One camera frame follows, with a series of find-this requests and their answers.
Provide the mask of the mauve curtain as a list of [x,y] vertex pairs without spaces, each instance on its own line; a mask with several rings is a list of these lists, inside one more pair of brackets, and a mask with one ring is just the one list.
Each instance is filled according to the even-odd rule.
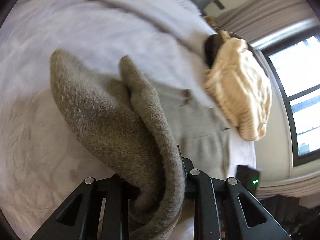
[[319,26],[306,0],[249,0],[215,20],[220,29],[236,33],[253,46]]

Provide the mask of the olive knit sweater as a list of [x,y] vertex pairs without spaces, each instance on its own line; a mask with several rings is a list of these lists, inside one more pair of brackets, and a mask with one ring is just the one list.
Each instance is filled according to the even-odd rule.
[[121,79],[58,49],[50,57],[54,101],[76,139],[140,194],[130,200],[131,239],[167,239],[181,214],[183,161],[155,87],[129,56]]

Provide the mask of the black round basket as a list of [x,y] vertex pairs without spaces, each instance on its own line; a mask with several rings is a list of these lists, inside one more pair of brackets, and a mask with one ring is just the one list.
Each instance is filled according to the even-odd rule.
[[233,32],[220,30],[207,38],[204,43],[206,64],[209,69],[231,68],[254,57],[252,47],[246,40]]

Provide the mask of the cream striped garment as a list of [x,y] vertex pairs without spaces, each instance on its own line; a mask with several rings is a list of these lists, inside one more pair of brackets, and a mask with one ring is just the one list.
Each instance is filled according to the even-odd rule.
[[206,70],[203,87],[242,139],[258,141],[267,132],[272,88],[257,54],[251,50],[253,59],[238,66]]

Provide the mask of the black framed window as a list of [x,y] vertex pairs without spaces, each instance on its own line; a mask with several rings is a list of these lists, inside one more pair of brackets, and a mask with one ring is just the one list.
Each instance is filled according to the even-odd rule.
[[262,50],[289,123],[293,166],[319,159],[319,27]]

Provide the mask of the lavender textured bedspread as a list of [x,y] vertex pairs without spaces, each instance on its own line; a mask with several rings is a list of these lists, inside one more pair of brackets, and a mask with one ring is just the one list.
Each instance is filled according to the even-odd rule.
[[188,0],[20,0],[1,27],[1,210],[30,239],[88,176],[140,190],[131,239],[167,239],[182,157],[212,177],[254,165],[202,88],[214,33]]

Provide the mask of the grey folded trousers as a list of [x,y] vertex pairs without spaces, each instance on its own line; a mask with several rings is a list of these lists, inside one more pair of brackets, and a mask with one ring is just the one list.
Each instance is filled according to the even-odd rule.
[[210,177],[226,179],[229,164],[229,129],[213,108],[203,107],[191,90],[149,79],[181,155]]

